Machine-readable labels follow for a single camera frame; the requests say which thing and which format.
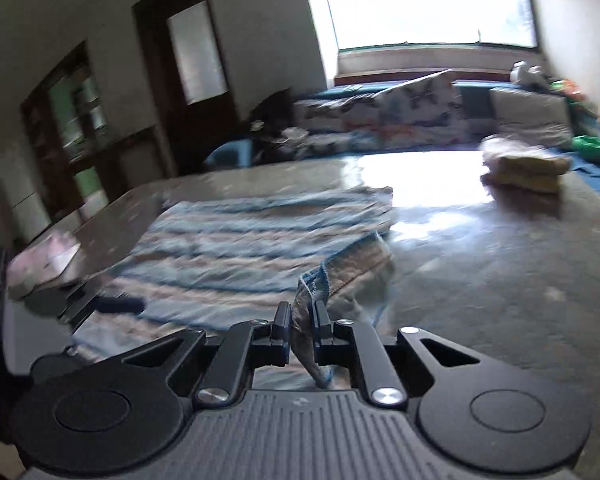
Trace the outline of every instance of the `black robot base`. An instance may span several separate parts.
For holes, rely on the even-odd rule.
[[[348,368],[352,389],[250,389],[256,368],[288,363],[288,303],[223,337],[183,330],[61,365],[23,397],[24,480],[575,478],[591,424],[580,394],[424,330],[383,342],[320,302],[312,314],[316,362]],[[53,376],[58,356],[36,366],[48,359]]]

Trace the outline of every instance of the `door frame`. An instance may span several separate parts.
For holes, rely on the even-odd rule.
[[[182,12],[183,10],[204,1],[207,3],[209,19],[214,39],[216,40],[216,47],[218,49],[218,56],[222,67],[222,75],[224,76],[226,84],[226,92],[220,94],[220,96],[211,97],[208,100],[187,105],[167,20],[174,14]],[[211,0],[140,0],[133,6],[133,12],[136,21],[136,29],[138,30],[140,39],[140,46],[144,56],[144,65],[147,70],[155,107],[158,112],[158,120],[168,137],[172,151],[176,151],[173,149],[174,145],[183,140],[178,138],[178,125],[173,124],[173,118],[178,113],[183,115],[186,114],[185,110],[187,110],[189,106],[198,106],[200,109],[204,109],[205,102],[226,96],[226,104],[229,104],[230,101],[232,111],[229,116],[223,117],[222,120],[227,124],[233,123],[233,125],[237,125],[238,114],[235,107],[234,94],[227,77],[226,62],[224,53],[222,52],[221,40],[218,36],[218,28],[216,27]],[[201,158],[199,163],[202,163],[202,160],[204,160],[213,149],[226,140],[228,140],[228,137],[217,137],[215,140],[184,139],[184,143],[191,142],[192,144],[196,144],[196,150],[199,151],[198,155]],[[173,155],[177,161],[178,153],[173,153]]]

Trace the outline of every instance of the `green bowl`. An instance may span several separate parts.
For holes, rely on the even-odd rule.
[[[589,162],[600,160],[600,139],[598,137],[573,137],[573,149]]]

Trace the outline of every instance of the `floral sofa cushion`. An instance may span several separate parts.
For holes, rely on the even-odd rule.
[[[375,131],[379,125],[379,105],[374,96],[362,94],[331,101],[296,101],[296,124],[307,130]]]
[[[384,148],[467,142],[471,139],[453,80],[447,70],[376,94],[298,101],[296,124],[307,130],[370,131],[381,137]]]
[[[378,92],[378,132],[386,148],[468,142],[461,97],[446,70]]]

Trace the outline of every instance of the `bright window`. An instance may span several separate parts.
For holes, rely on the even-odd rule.
[[[529,0],[329,0],[338,47],[489,43],[535,47]]]

